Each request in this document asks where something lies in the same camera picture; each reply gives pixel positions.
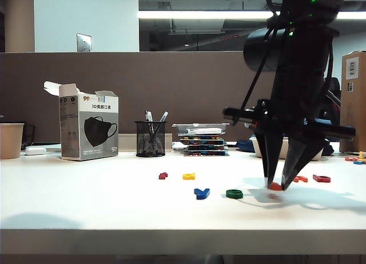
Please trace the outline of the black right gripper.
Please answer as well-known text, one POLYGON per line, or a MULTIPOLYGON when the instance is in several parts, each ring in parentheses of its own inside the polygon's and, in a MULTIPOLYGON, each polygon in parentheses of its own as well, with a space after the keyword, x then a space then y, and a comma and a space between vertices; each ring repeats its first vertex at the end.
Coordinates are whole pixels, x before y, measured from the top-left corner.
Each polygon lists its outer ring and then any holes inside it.
POLYGON ((353 139, 356 135, 356 130, 352 127, 301 117, 300 112, 288 104, 269 99, 258 100, 256 106, 251 109, 226 107, 223 114, 224 118, 230 119, 234 125, 241 121, 247 123, 255 132, 267 188, 270 188, 275 177, 283 134, 289 136, 281 179, 283 190, 286 190, 304 166, 322 151, 325 137, 353 139))

